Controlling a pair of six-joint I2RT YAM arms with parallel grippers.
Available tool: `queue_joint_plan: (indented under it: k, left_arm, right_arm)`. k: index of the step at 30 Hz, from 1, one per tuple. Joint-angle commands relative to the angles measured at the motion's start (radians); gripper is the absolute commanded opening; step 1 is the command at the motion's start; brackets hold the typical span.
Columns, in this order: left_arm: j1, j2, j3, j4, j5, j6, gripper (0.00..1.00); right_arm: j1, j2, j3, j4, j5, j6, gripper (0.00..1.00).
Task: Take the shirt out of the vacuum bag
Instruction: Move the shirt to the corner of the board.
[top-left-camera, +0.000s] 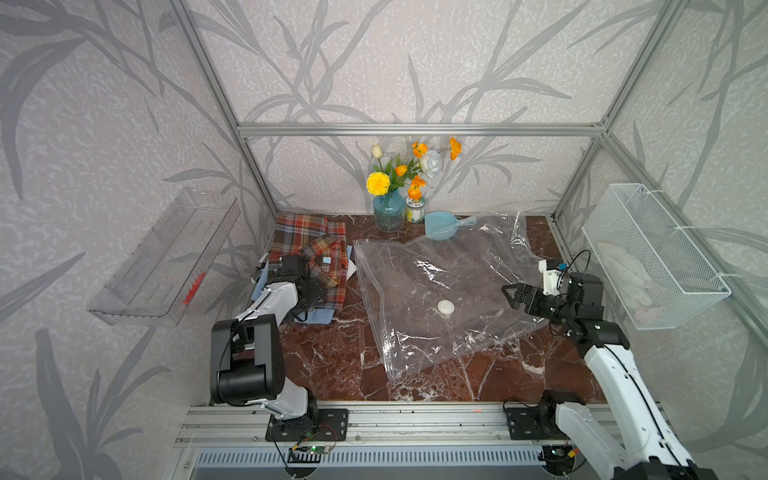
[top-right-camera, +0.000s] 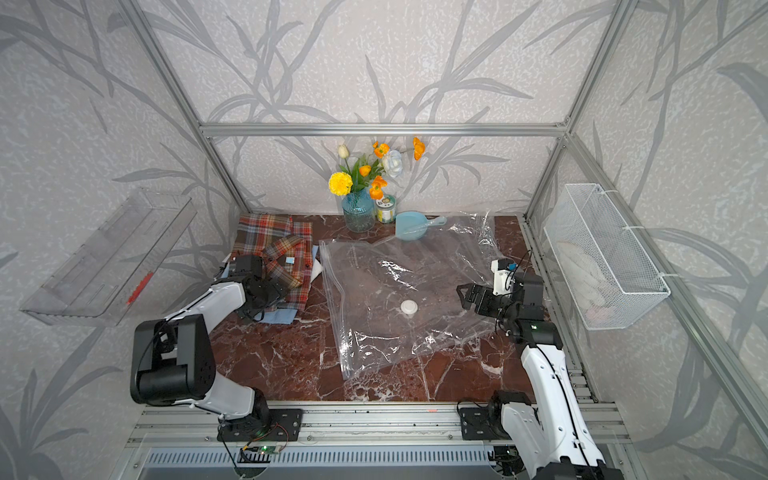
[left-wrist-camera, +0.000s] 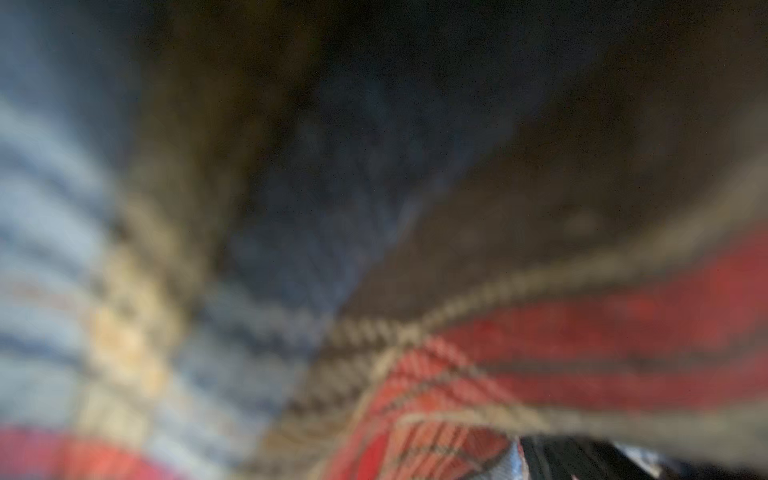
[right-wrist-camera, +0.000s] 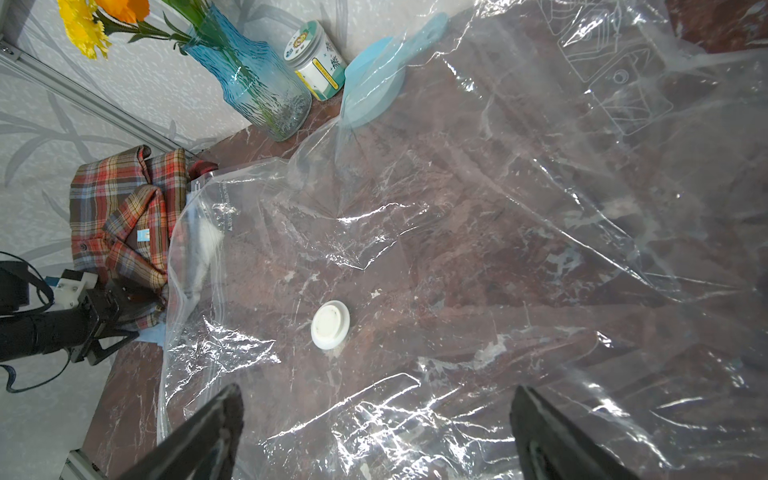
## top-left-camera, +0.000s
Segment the clear plastic vacuum bag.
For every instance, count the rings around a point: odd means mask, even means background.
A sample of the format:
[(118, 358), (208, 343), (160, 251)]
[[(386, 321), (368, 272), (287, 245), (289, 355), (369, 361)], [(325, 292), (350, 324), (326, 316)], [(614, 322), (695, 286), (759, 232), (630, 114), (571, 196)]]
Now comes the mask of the clear plastic vacuum bag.
[(353, 251), (366, 313), (392, 380), (546, 326), (502, 288), (542, 284), (521, 214), (474, 218), (446, 240), (364, 239)]

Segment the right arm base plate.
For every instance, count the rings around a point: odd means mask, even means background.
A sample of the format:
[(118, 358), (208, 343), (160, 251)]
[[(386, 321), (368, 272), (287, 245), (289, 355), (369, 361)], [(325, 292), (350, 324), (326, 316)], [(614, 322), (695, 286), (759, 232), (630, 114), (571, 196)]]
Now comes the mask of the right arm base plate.
[(511, 440), (562, 440), (564, 434), (554, 421), (535, 407), (505, 407)]

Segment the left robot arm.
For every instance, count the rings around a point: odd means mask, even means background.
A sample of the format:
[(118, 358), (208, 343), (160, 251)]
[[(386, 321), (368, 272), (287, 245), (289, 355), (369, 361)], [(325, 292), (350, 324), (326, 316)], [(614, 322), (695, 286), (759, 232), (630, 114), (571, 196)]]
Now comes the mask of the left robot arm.
[(234, 407), (257, 406), (278, 421), (319, 422), (310, 391), (288, 379), (279, 327), (320, 303), (326, 289), (317, 281), (292, 275), (259, 282), (252, 303), (211, 331), (211, 401)]

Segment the tartan plaid garment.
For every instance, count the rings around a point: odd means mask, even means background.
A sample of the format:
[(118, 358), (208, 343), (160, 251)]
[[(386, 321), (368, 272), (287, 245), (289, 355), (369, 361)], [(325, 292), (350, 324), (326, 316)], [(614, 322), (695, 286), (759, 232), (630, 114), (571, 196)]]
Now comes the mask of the tartan plaid garment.
[(345, 303), (349, 258), (346, 226), (319, 215), (281, 213), (269, 251), (269, 262), (279, 267), (286, 255), (301, 255), (310, 277), (326, 287), (323, 307), (340, 312)]

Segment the light blue garment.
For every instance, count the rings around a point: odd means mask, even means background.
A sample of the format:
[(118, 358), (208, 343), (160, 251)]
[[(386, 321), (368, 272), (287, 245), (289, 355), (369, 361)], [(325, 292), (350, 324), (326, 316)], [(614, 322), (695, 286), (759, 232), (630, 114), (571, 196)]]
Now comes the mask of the light blue garment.
[(277, 307), (276, 317), (278, 324), (296, 323), (302, 325), (327, 325), (331, 322), (334, 311), (327, 307), (326, 302), (318, 308), (308, 311), (295, 312), (294, 307), (298, 301), (297, 288), (295, 283), (279, 282), (268, 283), (267, 277), (270, 268), (277, 266), (271, 265), (268, 260), (264, 260), (256, 269), (250, 280), (253, 289), (250, 296), (250, 305), (247, 311), (264, 311), (267, 307)]

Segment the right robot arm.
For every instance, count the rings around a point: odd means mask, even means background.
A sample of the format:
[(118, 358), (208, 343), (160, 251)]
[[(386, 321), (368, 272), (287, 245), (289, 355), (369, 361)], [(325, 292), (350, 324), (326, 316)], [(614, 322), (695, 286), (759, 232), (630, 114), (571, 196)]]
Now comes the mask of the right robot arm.
[(717, 477), (713, 470), (698, 466), (678, 440), (640, 375), (624, 331), (604, 319), (603, 284), (598, 277), (577, 274), (566, 292), (555, 295), (523, 283), (504, 285), (501, 292), (512, 308), (561, 326), (598, 381), (620, 440), (578, 401), (555, 399), (552, 417), (601, 479)]

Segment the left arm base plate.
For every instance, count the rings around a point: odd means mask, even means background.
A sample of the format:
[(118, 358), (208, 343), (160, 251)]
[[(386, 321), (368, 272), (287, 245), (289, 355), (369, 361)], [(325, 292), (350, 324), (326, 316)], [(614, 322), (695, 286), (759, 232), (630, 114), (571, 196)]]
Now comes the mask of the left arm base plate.
[(270, 416), (265, 438), (269, 442), (344, 441), (349, 426), (349, 410), (320, 408), (295, 419)]

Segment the white garment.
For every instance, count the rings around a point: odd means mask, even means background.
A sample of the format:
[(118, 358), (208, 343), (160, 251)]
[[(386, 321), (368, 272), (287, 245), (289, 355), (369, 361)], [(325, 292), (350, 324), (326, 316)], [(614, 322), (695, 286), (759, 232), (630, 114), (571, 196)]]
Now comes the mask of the white garment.
[(357, 266), (353, 261), (353, 246), (348, 245), (346, 248), (347, 253), (347, 276), (346, 279), (350, 280), (357, 271)]

